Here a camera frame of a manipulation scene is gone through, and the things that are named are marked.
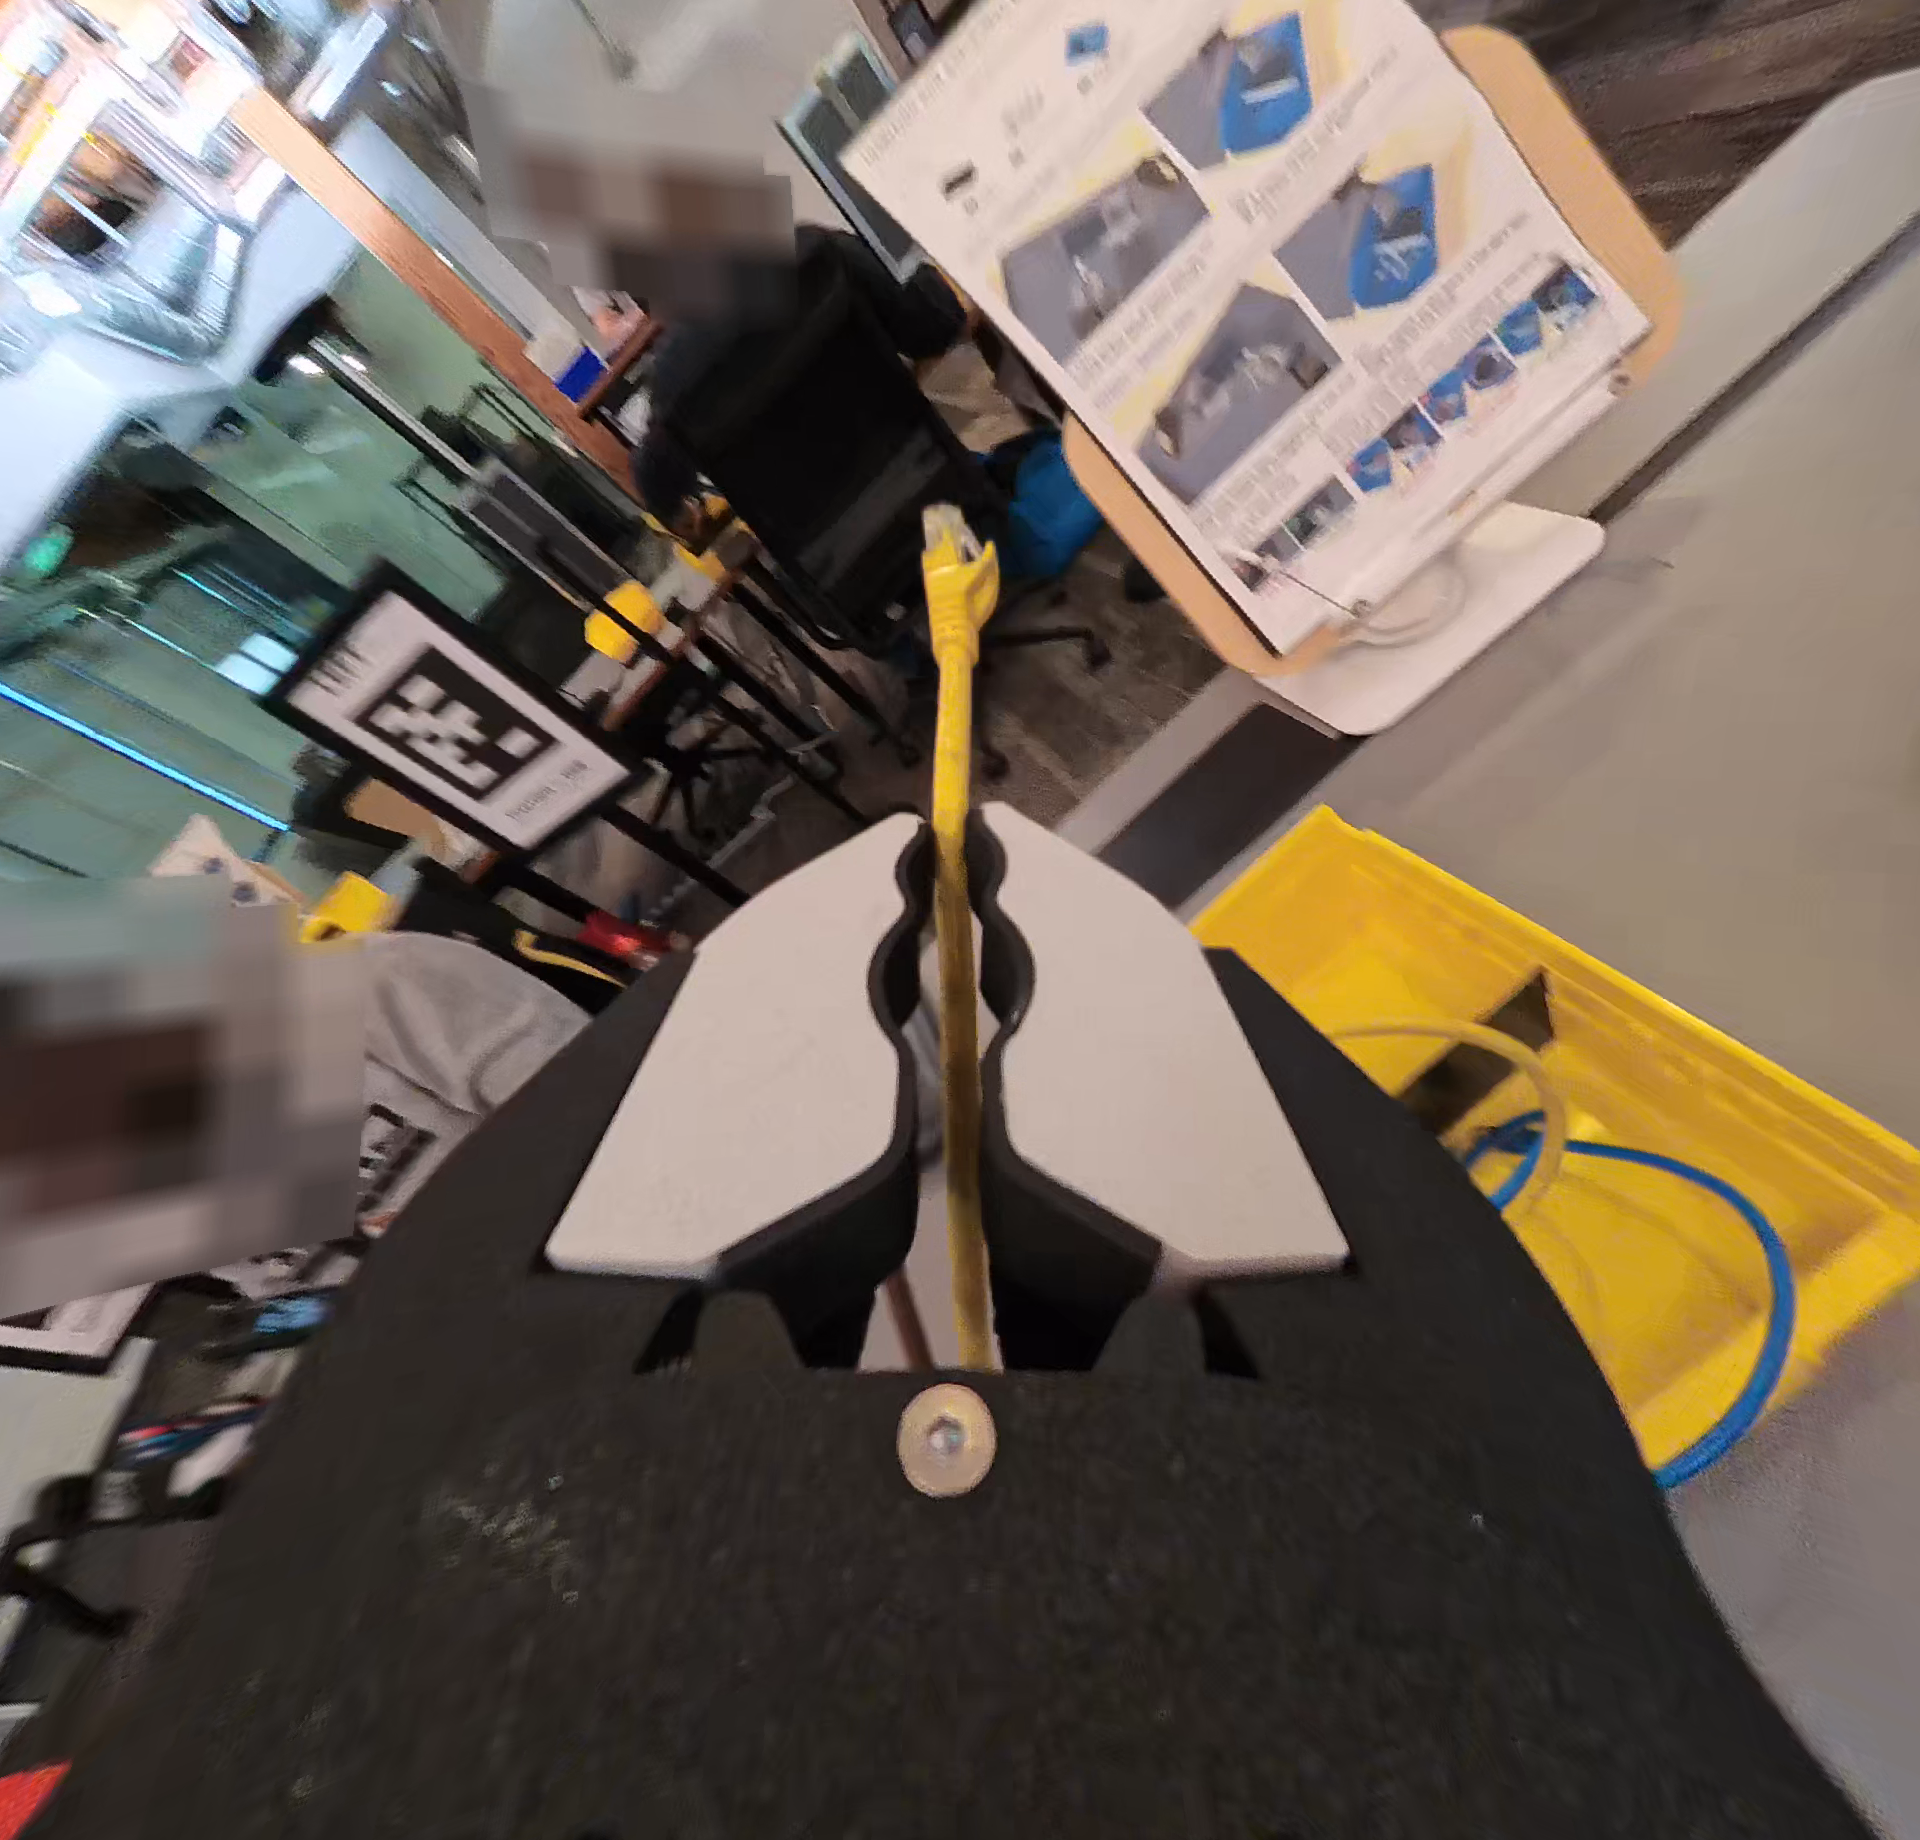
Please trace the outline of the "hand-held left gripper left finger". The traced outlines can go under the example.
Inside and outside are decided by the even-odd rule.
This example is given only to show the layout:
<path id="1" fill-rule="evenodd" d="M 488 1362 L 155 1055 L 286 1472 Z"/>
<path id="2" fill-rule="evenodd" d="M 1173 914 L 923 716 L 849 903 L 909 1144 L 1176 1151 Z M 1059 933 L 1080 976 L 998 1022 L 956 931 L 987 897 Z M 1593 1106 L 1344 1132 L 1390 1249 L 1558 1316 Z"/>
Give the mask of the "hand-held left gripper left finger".
<path id="1" fill-rule="evenodd" d="M 803 1366 L 854 1371 L 915 1244 L 926 819 L 877 825 L 719 922 L 665 990 L 542 1247 L 555 1297 L 636 1343 L 758 1297 Z"/>

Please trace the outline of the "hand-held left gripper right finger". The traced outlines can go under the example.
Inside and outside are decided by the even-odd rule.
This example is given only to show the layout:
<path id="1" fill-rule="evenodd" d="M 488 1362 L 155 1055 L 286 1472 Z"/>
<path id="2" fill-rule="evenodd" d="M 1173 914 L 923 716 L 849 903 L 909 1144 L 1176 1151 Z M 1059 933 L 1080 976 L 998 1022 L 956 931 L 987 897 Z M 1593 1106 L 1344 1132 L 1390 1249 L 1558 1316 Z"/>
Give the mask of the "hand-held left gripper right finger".
<path id="1" fill-rule="evenodd" d="M 1333 1275 L 1349 1241 L 1209 950 L 1137 883 L 980 810 L 981 1219 L 1012 1371 L 1087 1371 L 1140 1297 Z"/>

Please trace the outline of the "yellow plastic bin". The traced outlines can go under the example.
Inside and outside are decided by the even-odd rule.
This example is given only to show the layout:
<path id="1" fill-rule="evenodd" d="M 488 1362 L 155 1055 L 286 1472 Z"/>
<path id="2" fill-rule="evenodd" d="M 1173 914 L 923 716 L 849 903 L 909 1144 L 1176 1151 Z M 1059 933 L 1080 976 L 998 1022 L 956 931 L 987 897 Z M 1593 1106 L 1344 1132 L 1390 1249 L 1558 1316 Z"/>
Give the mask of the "yellow plastic bin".
<path id="1" fill-rule="evenodd" d="M 1438 1135 L 1667 1491 L 1916 1284 L 1913 1146 L 1329 807 L 1192 929 Z"/>

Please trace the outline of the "printed marker tag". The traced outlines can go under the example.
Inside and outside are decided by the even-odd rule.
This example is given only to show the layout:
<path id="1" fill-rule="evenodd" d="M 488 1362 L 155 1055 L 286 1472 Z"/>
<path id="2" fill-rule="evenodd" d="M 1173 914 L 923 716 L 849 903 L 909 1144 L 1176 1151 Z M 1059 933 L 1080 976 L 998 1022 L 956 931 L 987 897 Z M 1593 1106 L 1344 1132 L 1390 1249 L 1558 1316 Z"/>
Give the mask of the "printed marker tag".
<path id="1" fill-rule="evenodd" d="M 388 560 L 258 703 L 505 857 L 539 857 L 606 818 L 640 778 L 573 706 Z"/>

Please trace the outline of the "blue bag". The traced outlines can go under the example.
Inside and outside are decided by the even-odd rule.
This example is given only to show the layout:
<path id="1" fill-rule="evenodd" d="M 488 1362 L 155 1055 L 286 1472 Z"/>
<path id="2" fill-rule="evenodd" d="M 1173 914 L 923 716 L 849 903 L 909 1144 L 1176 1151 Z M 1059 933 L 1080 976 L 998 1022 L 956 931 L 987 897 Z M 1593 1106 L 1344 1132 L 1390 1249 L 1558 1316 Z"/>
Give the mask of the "blue bag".
<path id="1" fill-rule="evenodd" d="M 1000 578 L 1062 578 L 1105 524 L 1072 471 L 1062 433 L 1029 427 L 975 454 L 975 463 L 1005 496 L 1005 529 L 995 536 Z"/>

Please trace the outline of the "black office chair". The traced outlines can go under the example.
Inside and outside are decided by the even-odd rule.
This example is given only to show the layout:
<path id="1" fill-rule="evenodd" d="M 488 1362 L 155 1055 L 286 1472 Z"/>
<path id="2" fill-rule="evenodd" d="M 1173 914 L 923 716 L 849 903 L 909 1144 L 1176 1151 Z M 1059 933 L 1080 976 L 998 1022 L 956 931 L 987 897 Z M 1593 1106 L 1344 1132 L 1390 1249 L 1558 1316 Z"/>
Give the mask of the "black office chair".
<path id="1" fill-rule="evenodd" d="M 719 496 L 810 635 L 928 695 L 923 509 L 954 505 L 983 546 L 1005 529 L 980 452 L 916 378 L 967 339 L 933 268 L 902 285 L 854 233 L 802 223 L 780 254 L 727 260 L 718 304 L 662 316 L 636 496 L 677 530 Z"/>

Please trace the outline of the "printed instruction poster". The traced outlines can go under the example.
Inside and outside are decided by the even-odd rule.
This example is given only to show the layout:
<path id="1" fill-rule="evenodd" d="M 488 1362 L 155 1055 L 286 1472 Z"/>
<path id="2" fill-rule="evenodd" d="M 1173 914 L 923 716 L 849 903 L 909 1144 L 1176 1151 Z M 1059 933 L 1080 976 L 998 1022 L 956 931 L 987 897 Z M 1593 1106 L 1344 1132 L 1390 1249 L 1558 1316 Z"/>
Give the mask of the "printed instruction poster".
<path id="1" fill-rule="evenodd" d="M 1646 327 L 1406 0 L 980 0 L 845 164 L 1276 650 Z"/>

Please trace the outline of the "computer monitor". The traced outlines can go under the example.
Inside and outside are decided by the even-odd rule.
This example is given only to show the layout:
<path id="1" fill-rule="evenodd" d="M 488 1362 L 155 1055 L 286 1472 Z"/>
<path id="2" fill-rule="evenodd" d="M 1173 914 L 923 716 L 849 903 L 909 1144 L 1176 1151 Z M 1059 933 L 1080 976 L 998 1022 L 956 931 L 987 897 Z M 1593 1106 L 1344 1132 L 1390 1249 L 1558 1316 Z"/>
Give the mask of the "computer monitor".
<path id="1" fill-rule="evenodd" d="M 893 280 L 907 285 L 926 266 L 923 250 L 847 172 L 845 153 L 896 91 L 896 76 L 862 30 L 847 31 L 778 117 L 780 137 L 847 225 Z"/>

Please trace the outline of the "black metal table frame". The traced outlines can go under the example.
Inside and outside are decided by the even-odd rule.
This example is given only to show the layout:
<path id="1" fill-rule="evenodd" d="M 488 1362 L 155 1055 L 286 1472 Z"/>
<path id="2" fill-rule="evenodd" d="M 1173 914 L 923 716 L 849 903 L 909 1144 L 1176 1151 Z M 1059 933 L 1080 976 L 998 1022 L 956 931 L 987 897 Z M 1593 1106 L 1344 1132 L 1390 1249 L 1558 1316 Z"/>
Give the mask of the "black metal table frame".
<path id="1" fill-rule="evenodd" d="M 513 581 L 483 631 L 606 736 L 636 785 L 555 885 L 599 889 L 640 919 L 729 903 L 733 864 L 793 795 L 866 822 L 856 749 L 915 767 L 918 742 L 867 668 L 810 635 L 760 543 L 731 514 L 691 543 L 645 529 L 601 587 L 585 562 Z"/>

